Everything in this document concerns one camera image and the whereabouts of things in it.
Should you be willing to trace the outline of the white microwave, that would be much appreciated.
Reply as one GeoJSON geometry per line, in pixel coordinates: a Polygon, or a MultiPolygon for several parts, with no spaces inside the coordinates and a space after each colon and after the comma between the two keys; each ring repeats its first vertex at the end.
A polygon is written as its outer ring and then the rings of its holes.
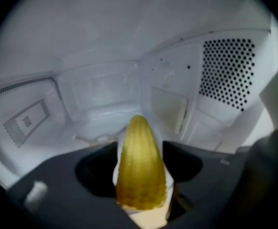
{"type": "Polygon", "coordinates": [[[0,187],[122,141],[235,153],[278,130],[278,18],[262,0],[19,0],[0,25],[0,187]]]}

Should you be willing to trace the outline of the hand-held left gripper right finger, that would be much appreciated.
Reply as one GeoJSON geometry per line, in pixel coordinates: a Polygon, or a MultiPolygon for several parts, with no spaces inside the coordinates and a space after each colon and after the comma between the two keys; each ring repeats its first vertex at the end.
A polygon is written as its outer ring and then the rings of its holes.
{"type": "Polygon", "coordinates": [[[162,149],[178,199],[188,207],[165,228],[214,229],[242,176],[248,148],[227,154],[164,141],[162,149]]]}

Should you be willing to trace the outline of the yellow corn cob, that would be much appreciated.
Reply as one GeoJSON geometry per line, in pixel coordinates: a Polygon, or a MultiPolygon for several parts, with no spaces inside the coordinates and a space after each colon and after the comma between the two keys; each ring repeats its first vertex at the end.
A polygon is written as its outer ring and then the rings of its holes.
{"type": "Polygon", "coordinates": [[[163,160],[153,131],[141,115],[131,118],[122,146],[116,202],[132,211],[162,207],[167,198],[163,160]]]}

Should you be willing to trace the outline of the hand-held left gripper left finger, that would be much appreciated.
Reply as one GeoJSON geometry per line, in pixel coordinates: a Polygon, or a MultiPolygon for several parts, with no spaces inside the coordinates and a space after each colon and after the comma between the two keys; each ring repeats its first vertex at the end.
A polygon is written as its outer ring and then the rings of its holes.
{"type": "Polygon", "coordinates": [[[7,196],[46,229],[139,229],[115,200],[117,150],[113,142],[50,158],[7,196]]]}

